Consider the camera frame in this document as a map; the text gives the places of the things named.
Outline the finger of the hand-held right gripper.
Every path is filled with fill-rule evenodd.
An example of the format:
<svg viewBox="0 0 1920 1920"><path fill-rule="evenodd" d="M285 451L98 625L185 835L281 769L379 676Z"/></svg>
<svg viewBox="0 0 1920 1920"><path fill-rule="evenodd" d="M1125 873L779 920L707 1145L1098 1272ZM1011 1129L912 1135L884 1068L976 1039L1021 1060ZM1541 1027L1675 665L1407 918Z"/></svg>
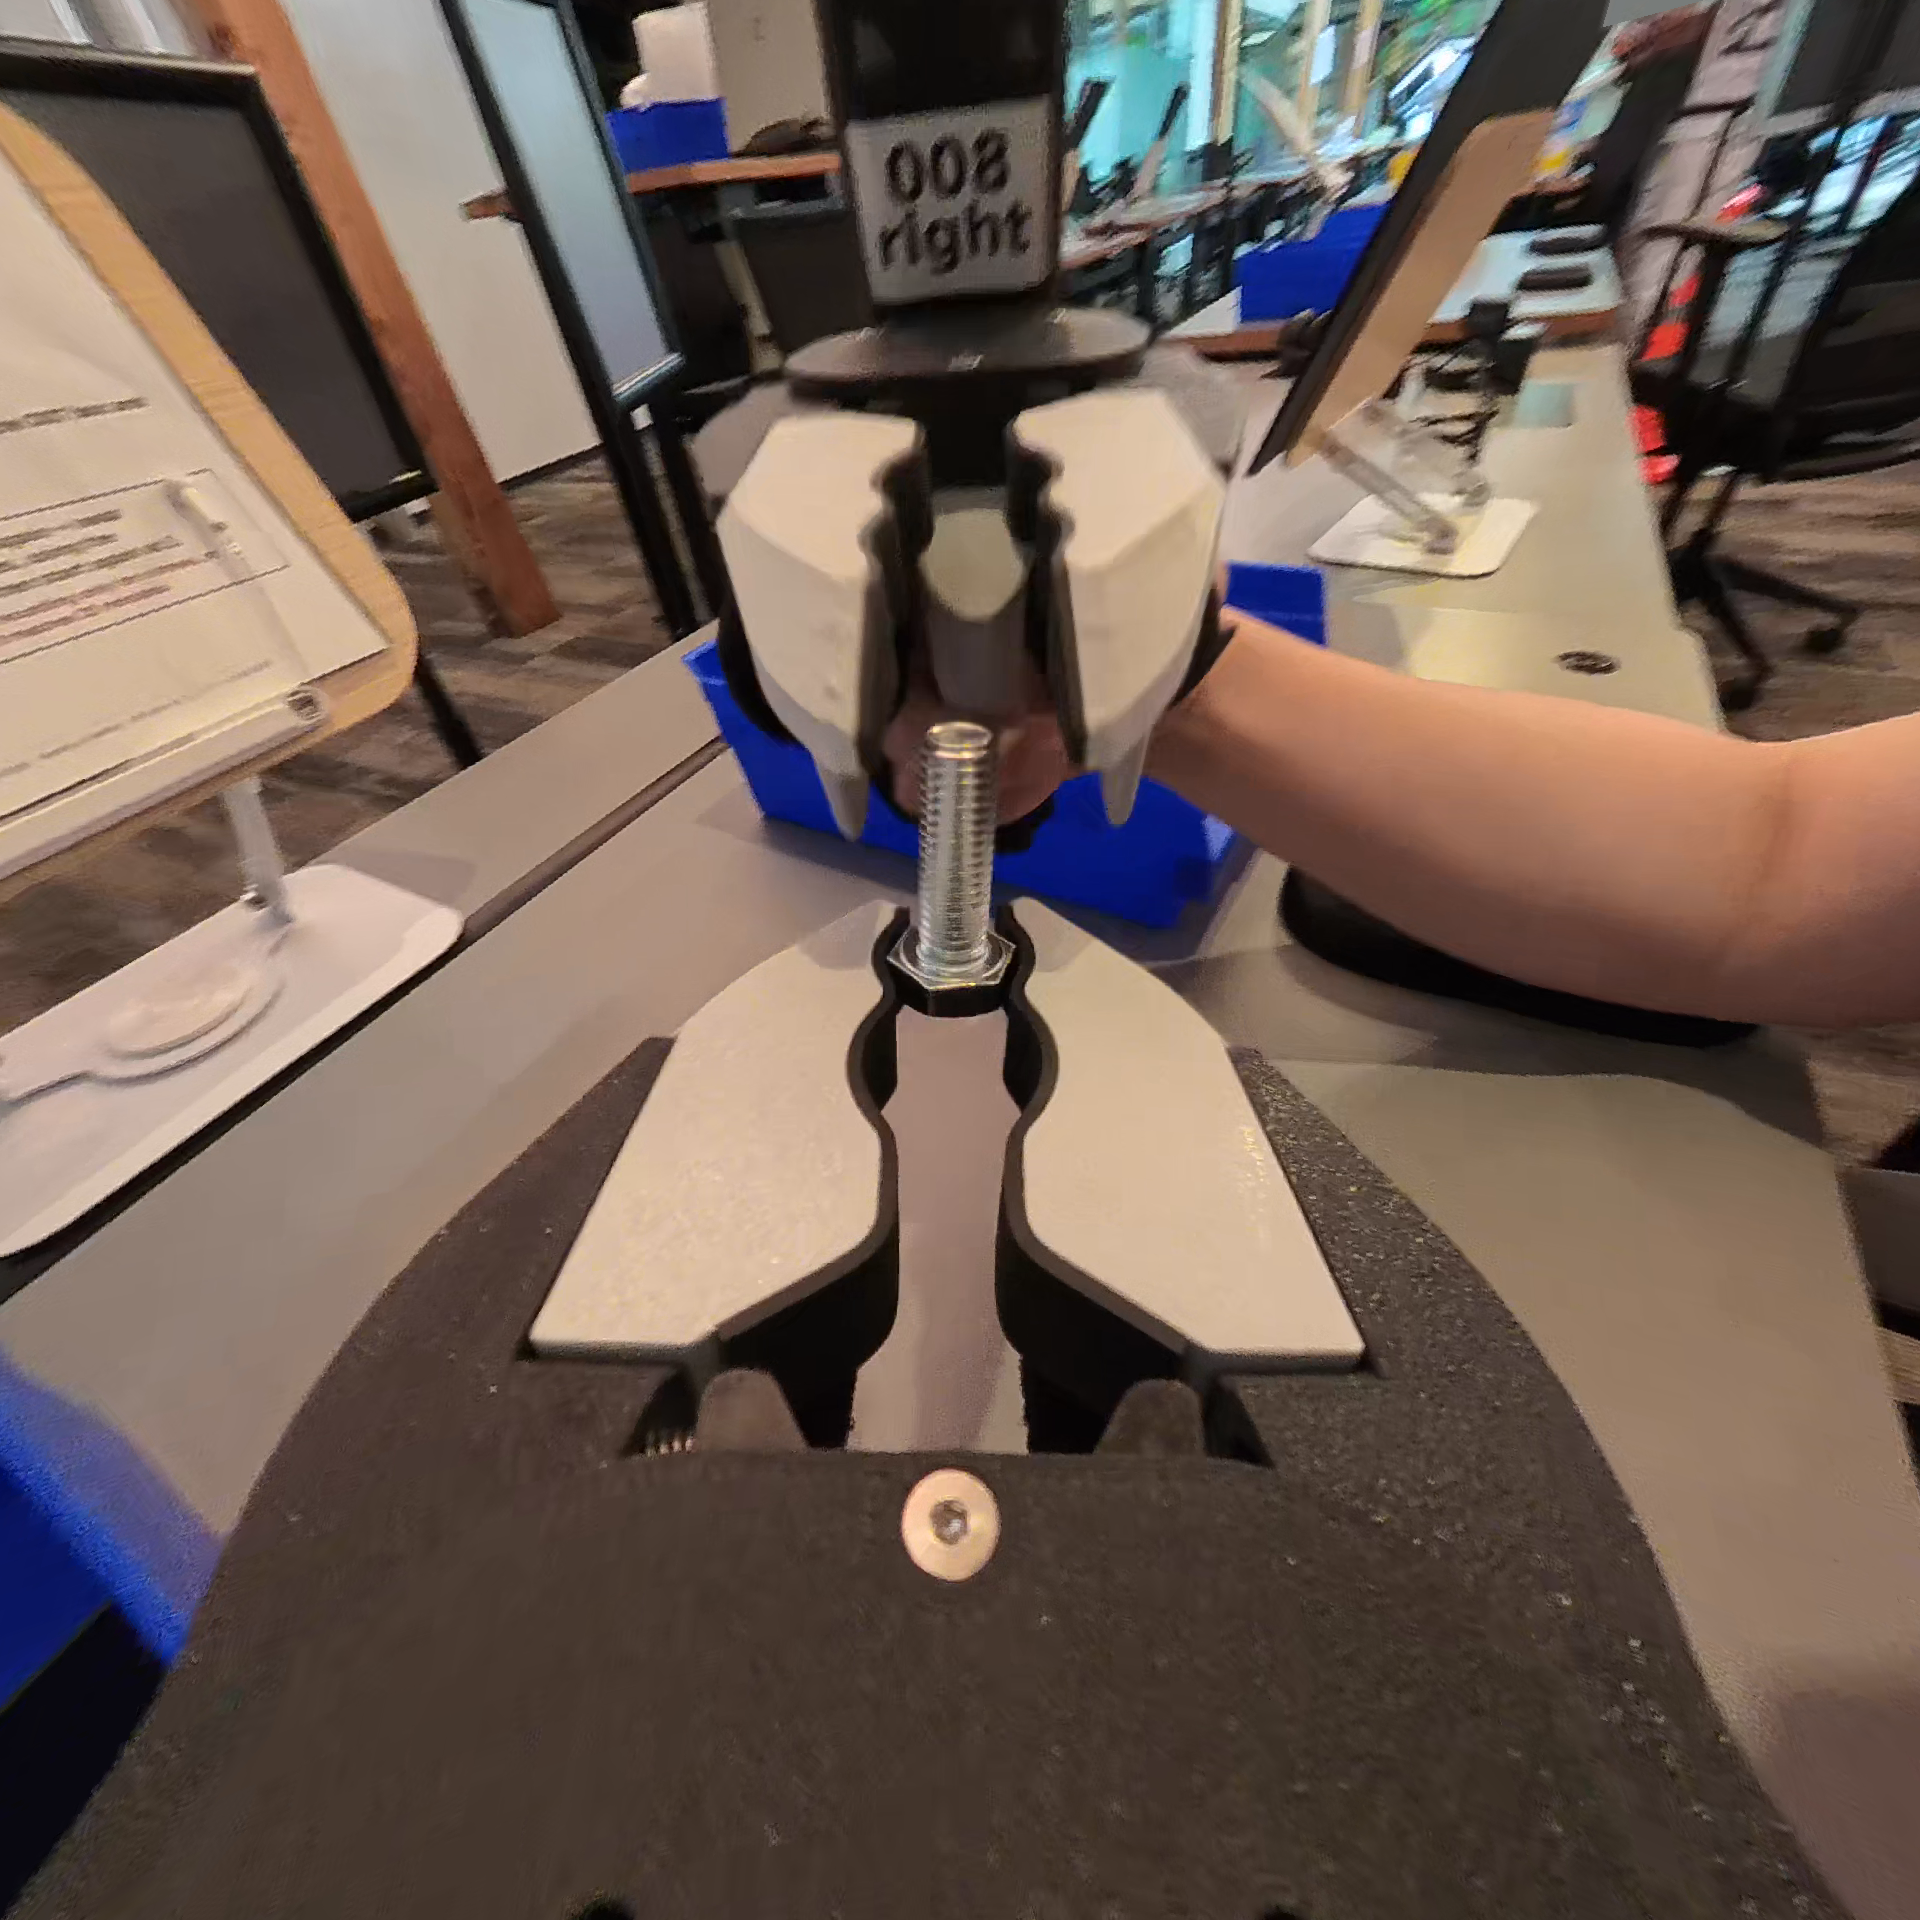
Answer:
<svg viewBox="0 0 1920 1920"><path fill-rule="evenodd" d="M1072 765L1114 827L1216 620L1227 478L1163 389L1091 389L1005 429L1005 518L1029 556L1027 647Z"/></svg>
<svg viewBox="0 0 1920 1920"><path fill-rule="evenodd" d="M890 773L928 539L923 428L840 408L776 420L719 518L728 680L761 732L805 749L849 841Z"/></svg>

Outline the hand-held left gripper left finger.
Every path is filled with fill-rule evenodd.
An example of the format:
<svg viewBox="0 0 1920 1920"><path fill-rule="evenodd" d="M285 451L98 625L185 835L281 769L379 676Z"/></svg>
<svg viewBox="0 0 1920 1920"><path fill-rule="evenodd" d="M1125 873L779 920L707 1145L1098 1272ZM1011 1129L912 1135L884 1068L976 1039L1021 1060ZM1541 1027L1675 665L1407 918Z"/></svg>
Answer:
<svg viewBox="0 0 1920 1920"><path fill-rule="evenodd" d="M843 1449L898 1312L901 910L866 902L713 995L675 1037L529 1327L543 1359L776 1377Z"/></svg>

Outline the steel hex bolt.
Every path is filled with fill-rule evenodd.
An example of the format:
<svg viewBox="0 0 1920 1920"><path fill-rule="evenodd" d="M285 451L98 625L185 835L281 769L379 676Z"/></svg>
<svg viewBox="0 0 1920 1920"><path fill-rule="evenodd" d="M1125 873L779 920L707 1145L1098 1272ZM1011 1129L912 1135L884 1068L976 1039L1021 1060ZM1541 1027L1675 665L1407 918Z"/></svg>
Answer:
<svg viewBox="0 0 1920 1920"><path fill-rule="evenodd" d="M917 1012L969 1020L1001 1006L1012 937L994 920L996 735L978 723L928 726L920 757L920 886L888 965Z"/></svg>

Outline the blue plastic bin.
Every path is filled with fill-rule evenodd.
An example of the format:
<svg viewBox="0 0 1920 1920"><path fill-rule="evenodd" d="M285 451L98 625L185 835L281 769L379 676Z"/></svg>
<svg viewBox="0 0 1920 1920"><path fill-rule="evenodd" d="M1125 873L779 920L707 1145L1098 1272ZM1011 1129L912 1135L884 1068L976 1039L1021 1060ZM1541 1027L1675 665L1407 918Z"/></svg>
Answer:
<svg viewBox="0 0 1920 1920"><path fill-rule="evenodd" d="M1329 577L1312 565L1234 563L1231 607L1312 644L1329 640ZM721 739L764 820L840 841L824 782L805 749L761 733L739 708L715 643L685 668L709 702ZM1093 775L1061 785L1027 845L996 852L1004 888L1084 904L1143 928L1170 928L1188 904L1212 900L1239 837L1201 806L1146 776L1127 822L1111 824Z"/></svg>
<svg viewBox="0 0 1920 1920"><path fill-rule="evenodd" d="M1329 312L1343 300L1385 213L1387 201L1381 199L1345 205L1333 211L1314 235L1283 238L1239 252L1233 268L1239 324Z"/></svg>
<svg viewBox="0 0 1920 1920"><path fill-rule="evenodd" d="M2 1357L5 1484L165 1667L185 1652L225 1536L82 1399Z"/></svg>

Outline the person's right forearm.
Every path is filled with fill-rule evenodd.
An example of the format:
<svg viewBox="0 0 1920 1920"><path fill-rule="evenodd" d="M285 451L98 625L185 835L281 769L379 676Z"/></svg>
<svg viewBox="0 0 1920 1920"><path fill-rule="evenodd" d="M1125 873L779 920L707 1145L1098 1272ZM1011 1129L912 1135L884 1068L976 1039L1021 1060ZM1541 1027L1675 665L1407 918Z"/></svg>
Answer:
<svg viewBox="0 0 1920 1920"><path fill-rule="evenodd" d="M1280 852L1425 943L1652 1012L1919 1015L1919 720L1747 740L1243 622Z"/></svg>

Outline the person's right hand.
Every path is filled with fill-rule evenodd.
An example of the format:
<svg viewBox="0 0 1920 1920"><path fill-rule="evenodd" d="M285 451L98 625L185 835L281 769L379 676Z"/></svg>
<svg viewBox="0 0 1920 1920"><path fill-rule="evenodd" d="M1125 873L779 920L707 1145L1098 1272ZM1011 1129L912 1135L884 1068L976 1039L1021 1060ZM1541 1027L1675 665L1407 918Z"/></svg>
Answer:
<svg viewBox="0 0 1920 1920"><path fill-rule="evenodd" d="M1253 839L1260 851L1308 856L1320 845L1312 837L1325 822L1347 820L1340 812L1349 792L1347 760L1354 726L1363 732L1385 712L1387 733L1402 735L1404 683L1381 676L1365 660L1331 656L1263 622L1234 625L1223 622L1216 591L1207 597L1197 638L1181 673L1159 673L1148 688L1146 703L1127 726L1111 764L1081 757L1068 740L1066 692L1049 680L1032 678L1025 707L1001 720L980 720L996 749L994 822L1001 837L1041 814L1057 789L1071 776L1088 773L1127 773L1140 758L1172 792L1216 814L1226 824ZM1577 769L1589 769L1619 748L1620 755L1641 752L1649 765L1660 760L1663 792L1708 792L1715 803L1715 830L1736 822L1751 824L1739 806L1760 806L1760 776L1743 783L1725 775L1729 740L1673 733L1627 716L1554 712L1545 708L1545 739L1572 740ZM920 758L927 732L975 720L932 696L921 676L915 696L897 712L884 739L888 792L908 812L921 804Z"/></svg>

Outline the wooden top desk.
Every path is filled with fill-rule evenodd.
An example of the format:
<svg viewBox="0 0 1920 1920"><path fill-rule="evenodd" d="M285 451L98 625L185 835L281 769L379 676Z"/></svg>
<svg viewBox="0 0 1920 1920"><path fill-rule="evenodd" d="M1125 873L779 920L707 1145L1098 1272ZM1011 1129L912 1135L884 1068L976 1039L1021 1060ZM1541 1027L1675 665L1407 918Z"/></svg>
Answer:
<svg viewBox="0 0 1920 1920"><path fill-rule="evenodd" d="M748 155L723 160L691 160L667 166L620 171L618 160L607 166L587 171L587 187L596 191L607 187L621 199L649 197L711 197L728 187L761 187L788 182L818 182L840 175L843 157L840 150L788 153L788 155ZM500 185L487 195L461 203L461 216L469 224L485 221L522 221L522 214L535 203L559 203L553 195L537 195L530 185Z"/></svg>

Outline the white stand base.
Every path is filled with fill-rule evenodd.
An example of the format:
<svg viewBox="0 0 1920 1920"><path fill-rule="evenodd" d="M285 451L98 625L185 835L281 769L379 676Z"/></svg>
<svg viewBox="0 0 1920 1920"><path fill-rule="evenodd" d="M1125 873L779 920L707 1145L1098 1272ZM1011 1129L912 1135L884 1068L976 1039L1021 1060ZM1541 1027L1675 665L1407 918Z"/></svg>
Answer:
<svg viewBox="0 0 1920 1920"><path fill-rule="evenodd" d="M1321 568L1483 580L1507 565L1537 512L1531 497L1492 495L1473 512L1443 512L1428 502L1425 516L1408 516L1389 501L1368 495L1311 544L1308 560Z"/></svg>
<svg viewBox="0 0 1920 1920"><path fill-rule="evenodd" d="M63 1235L410 985L465 918L316 864L5 1036L2 1254Z"/></svg>

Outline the blue storage box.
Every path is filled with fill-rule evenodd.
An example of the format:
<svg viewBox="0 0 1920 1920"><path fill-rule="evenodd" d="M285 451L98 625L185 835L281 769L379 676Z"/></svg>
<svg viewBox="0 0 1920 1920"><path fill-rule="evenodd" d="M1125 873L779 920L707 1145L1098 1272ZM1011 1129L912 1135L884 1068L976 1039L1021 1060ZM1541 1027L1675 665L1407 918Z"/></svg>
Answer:
<svg viewBox="0 0 1920 1920"><path fill-rule="evenodd" d="M627 174L732 157L730 113L721 95L616 107L607 126Z"/></svg>

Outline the framed board on black stand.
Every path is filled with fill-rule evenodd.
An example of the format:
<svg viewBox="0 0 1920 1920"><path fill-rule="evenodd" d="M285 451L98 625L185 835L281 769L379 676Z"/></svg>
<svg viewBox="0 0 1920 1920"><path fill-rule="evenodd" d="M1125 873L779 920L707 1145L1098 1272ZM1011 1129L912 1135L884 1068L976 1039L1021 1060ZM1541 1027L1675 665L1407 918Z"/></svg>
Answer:
<svg viewBox="0 0 1920 1920"><path fill-rule="evenodd" d="M442 3L452 52L675 640L728 575L682 435L689 364L572 5Z"/></svg>

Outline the wooden document board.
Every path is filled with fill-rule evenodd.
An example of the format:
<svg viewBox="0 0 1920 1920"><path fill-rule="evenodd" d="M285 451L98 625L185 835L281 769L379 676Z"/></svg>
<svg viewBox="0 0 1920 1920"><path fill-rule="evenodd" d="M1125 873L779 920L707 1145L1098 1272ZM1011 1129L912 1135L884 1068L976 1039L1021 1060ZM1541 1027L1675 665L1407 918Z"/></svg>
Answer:
<svg viewBox="0 0 1920 1920"><path fill-rule="evenodd" d="M1449 148L1428 135L1245 475L1308 462L1395 385L1499 213L1530 182L1554 117L1554 102L1489 117Z"/></svg>

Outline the orange traffic cone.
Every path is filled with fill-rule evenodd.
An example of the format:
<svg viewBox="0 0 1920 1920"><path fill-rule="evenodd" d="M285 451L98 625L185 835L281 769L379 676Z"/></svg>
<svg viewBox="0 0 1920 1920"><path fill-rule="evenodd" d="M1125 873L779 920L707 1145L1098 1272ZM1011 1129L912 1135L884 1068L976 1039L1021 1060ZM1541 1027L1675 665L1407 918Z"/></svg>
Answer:
<svg viewBox="0 0 1920 1920"><path fill-rule="evenodd" d="M1629 371L1629 389L1635 392L1629 419L1639 448L1639 475L1651 488L1663 487L1673 478L1675 455L1668 448L1665 408L1657 403L1645 400L1641 389L1649 381L1655 385L1660 384L1657 368L1668 365L1688 345L1688 337L1689 324L1685 319L1657 319Z"/></svg>

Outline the black framed panel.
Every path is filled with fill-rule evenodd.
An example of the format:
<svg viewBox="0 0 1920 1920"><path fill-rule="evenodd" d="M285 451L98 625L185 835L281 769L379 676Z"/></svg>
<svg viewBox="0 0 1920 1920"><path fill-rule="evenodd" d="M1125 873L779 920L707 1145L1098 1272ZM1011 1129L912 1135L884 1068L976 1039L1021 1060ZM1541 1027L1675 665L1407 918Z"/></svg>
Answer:
<svg viewBox="0 0 1920 1920"><path fill-rule="evenodd" d="M5 37L2 101L122 213L349 521L432 497L255 69Z"/></svg>

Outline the black office chair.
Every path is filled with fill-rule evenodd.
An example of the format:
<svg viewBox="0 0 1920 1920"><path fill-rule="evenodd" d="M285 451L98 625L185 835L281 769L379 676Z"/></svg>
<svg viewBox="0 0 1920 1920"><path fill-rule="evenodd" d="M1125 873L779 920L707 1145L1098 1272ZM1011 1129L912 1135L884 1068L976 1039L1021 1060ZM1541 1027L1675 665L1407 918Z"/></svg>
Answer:
<svg viewBox="0 0 1920 1920"><path fill-rule="evenodd" d="M1788 139L1753 185L1736 219L1652 225L1683 268L1657 319L1685 319L1688 345L1641 389L1675 455L1652 488L1672 599L1732 656L1724 712L1749 710L1772 678L1749 599L1813 615L1813 656L1840 652L1860 617L1725 551L1739 495L1916 463L1916 104Z"/></svg>

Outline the wooden support post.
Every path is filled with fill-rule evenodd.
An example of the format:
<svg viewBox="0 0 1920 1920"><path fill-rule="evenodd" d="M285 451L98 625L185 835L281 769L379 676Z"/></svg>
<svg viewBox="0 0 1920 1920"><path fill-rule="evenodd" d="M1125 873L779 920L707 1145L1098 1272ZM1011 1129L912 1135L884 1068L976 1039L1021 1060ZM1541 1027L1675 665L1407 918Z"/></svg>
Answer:
<svg viewBox="0 0 1920 1920"><path fill-rule="evenodd" d="M555 597L493 480L293 21L277 3L184 9L217 56L258 76L434 478L428 512L442 544L505 633L549 629L560 620Z"/></svg>

